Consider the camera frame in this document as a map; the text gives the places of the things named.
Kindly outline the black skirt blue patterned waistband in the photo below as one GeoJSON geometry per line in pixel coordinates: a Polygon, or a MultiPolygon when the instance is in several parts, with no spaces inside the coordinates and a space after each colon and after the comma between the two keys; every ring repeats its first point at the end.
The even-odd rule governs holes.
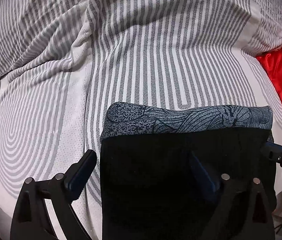
{"type": "Polygon", "coordinates": [[[193,154],[261,152],[272,123],[268,106],[113,103],[100,137],[102,238],[194,239],[193,154]]]}

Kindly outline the grey striped white bedding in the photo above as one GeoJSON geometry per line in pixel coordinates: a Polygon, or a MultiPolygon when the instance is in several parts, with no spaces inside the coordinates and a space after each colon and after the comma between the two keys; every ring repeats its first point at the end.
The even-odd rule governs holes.
{"type": "Polygon", "coordinates": [[[100,147],[111,103],[282,105],[253,56],[282,0],[0,0],[0,207],[100,147]]]}

